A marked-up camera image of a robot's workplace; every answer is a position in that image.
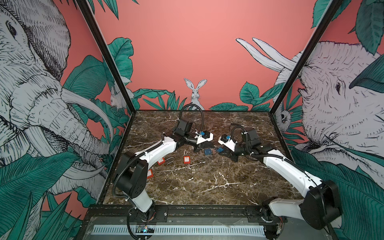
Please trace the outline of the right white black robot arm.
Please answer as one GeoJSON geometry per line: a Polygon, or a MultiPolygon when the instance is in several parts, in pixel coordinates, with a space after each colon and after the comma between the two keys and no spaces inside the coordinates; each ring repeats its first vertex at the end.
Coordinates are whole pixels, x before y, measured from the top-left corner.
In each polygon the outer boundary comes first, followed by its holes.
{"type": "Polygon", "coordinates": [[[316,230],[341,217],[341,198],[334,182],[323,181],[301,169],[271,145],[256,145],[247,150],[244,144],[235,144],[231,140],[219,143],[223,146],[220,155],[234,162],[239,156],[250,156],[261,161],[287,180],[303,197],[302,200],[273,199],[267,202],[267,214],[303,220],[316,230]]]}

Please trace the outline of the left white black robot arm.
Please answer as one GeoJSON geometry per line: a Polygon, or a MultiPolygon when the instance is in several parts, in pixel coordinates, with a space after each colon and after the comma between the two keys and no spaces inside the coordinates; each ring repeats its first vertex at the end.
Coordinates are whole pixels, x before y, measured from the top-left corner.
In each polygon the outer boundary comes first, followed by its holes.
{"type": "Polygon", "coordinates": [[[184,136],[175,133],[162,134],[162,139],[154,145],[134,154],[126,152],[116,170],[112,186],[113,197],[130,202],[141,221],[153,220],[156,216],[155,203],[145,190],[150,168],[184,145],[194,147],[195,152],[213,148],[213,138],[214,134],[208,131],[196,137],[190,137],[188,134],[184,136]]]}

